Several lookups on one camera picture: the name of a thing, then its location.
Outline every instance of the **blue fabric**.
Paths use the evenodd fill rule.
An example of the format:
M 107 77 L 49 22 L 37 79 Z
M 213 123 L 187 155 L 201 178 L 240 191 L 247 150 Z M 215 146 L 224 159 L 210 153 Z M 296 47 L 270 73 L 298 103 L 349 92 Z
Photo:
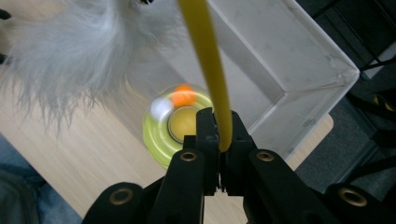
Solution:
M 39 224 L 35 199 L 19 176 L 0 170 L 0 223 Z
M 39 175 L 21 154 L 0 134 L 0 170 L 17 175 L 35 195 L 40 223 L 81 223 L 76 211 Z

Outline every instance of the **white feather duster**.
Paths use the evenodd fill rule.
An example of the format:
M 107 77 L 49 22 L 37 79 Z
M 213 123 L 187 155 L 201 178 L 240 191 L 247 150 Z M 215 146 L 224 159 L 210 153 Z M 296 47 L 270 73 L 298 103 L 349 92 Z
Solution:
M 166 45 L 179 23 L 171 1 L 64 1 L 63 11 L 19 30 L 3 87 L 18 85 L 22 108 L 29 113 L 39 103 L 45 121 L 58 124 L 70 122 L 78 102 L 120 99 L 141 50 Z

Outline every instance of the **table surface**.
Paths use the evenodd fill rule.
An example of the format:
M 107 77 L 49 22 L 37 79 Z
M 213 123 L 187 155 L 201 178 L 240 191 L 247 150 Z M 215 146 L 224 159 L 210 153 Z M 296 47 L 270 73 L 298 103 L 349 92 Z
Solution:
M 38 15 L 53 7 L 50 1 L 0 0 L 0 8 L 20 12 L 41 7 Z M 141 141 L 140 130 L 132 118 L 142 118 L 141 110 L 127 105 L 142 103 L 131 96 L 125 107 L 97 106 L 86 112 L 78 108 L 69 127 L 60 133 L 55 126 L 46 127 L 39 108 L 26 116 L 15 107 L 17 100 L 11 90 L 0 97 L 0 133 L 28 160 L 37 171 L 84 217 L 94 200 L 107 187 L 119 182 L 133 182 L 146 187 L 165 174 L 165 170 L 151 158 Z M 289 158 L 294 170 L 332 129 L 327 115 L 301 146 Z M 205 223 L 247 223 L 242 199 L 217 193 L 205 198 Z

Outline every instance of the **brass insert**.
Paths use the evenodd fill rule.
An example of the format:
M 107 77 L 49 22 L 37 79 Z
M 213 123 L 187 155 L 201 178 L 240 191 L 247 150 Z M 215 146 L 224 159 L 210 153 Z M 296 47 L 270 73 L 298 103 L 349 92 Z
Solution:
M 180 155 L 180 158 L 183 161 L 195 161 L 198 158 L 198 156 L 193 152 L 184 152 Z
M 357 207 L 364 207 L 367 205 L 367 199 L 353 189 L 341 188 L 338 190 L 338 195 L 346 203 Z
M 274 160 L 274 156 L 268 152 L 261 151 L 261 152 L 258 152 L 256 156 L 261 161 L 273 161 Z
M 127 188 L 115 190 L 110 195 L 110 202 L 114 205 L 122 205 L 128 203 L 134 197 L 134 191 Z

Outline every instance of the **yellow rubber tube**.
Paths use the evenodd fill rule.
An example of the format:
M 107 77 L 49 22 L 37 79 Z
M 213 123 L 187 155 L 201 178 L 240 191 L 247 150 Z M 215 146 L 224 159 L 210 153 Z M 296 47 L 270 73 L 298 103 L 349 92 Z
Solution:
M 227 86 L 206 0 L 178 0 L 190 33 L 219 129 L 219 150 L 225 152 L 233 139 L 233 123 Z

